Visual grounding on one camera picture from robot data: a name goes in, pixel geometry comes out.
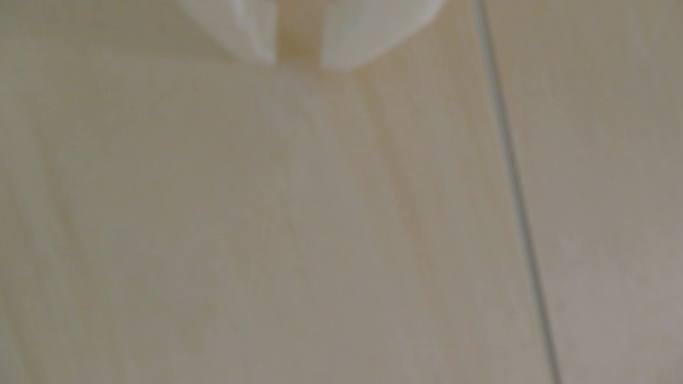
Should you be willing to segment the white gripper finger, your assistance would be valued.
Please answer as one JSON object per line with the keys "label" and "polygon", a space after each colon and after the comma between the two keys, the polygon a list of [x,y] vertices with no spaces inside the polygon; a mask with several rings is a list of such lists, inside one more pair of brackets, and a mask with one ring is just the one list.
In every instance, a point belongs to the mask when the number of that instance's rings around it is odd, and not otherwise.
{"label": "white gripper finger", "polygon": [[230,55],[259,65],[277,63],[274,1],[178,1],[188,17]]}
{"label": "white gripper finger", "polygon": [[331,1],[324,6],[321,66],[349,71],[369,64],[421,31],[446,1]]}

